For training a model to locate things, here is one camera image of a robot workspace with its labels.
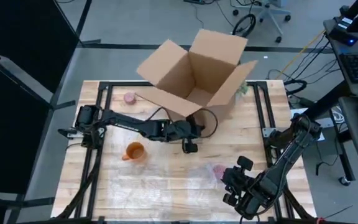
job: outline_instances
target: cardboard box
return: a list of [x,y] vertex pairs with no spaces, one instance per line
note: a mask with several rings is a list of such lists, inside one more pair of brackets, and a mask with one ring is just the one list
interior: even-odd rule
[[[204,29],[189,52],[167,40],[137,69],[154,87],[136,94],[174,112],[170,115],[176,119],[206,108],[220,123],[234,106],[236,90],[257,63],[238,65],[246,43],[242,37]],[[195,113],[195,118],[206,126],[206,134],[216,125],[207,111]]]

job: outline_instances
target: pink object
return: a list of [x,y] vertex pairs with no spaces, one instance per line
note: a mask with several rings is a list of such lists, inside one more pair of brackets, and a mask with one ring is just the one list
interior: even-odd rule
[[213,167],[214,173],[215,173],[215,177],[218,180],[221,180],[223,177],[223,173],[226,170],[226,167],[224,165],[216,165]]
[[135,93],[125,93],[124,101],[128,105],[133,105],[136,103]]

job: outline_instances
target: wooden table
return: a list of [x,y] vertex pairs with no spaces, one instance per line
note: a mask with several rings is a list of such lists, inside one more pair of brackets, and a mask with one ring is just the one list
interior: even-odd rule
[[[278,128],[287,128],[290,125],[290,109],[283,82],[271,80],[267,83],[275,123]],[[78,108],[95,104],[98,85],[99,81],[83,83]],[[149,87],[115,86],[111,109],[139,119],[150,116],[158,108],[157,105],[142,98],[137,98],[137,103],[132,106],[123,101],[125,93],[141,88]],[[165,112],[158,112],[154,118],[166,118]],[[126,146],[133,141],[145,146],[147,162],[136,164],[121,160]],[[72,140],[69,144],[76,142],[80,140]],[[213,167],[218,164],[232,167],[239,156],[246,156],[254,162],[252,175],[266,168],[254,92],[249,90],[246,95],[238,97],[235,108],[227,120],[219,124],[214,136],[198,143],[197,153],[184,154],[180,142],[153,142],[135,132],[109,126],[104,140],[93,219],[105,216],[106,220],[116,221],[238,222],[240,215],[222,202],[224,185],[215,178]],[[76,194],[85,152],[86,149],[80,146],[67,150],[52,217],[58,215]],[[315,216],[302,158],[296,162],[287,179],[294,196],[306,211]],[[87,204],[88,194],[84,199],[83,216]],[[285,217],[287,212],[282,198],[281,206]],[[261,215],[260,219],[266,221],[267,217],[274,217],[273,209]]]

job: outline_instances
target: green object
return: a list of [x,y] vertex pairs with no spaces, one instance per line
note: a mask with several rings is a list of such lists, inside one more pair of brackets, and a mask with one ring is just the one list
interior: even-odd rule
[[238,88],[237,93],[245,95],[248,91],[247,82],[243,82],[241,86]]

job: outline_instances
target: orange mug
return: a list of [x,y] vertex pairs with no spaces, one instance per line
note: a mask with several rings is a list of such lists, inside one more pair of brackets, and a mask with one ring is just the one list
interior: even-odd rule
[[132,142],[127,146],[126,153],[122,156],[123,161],[141,161],[146,157],[144,146],[139,142]]

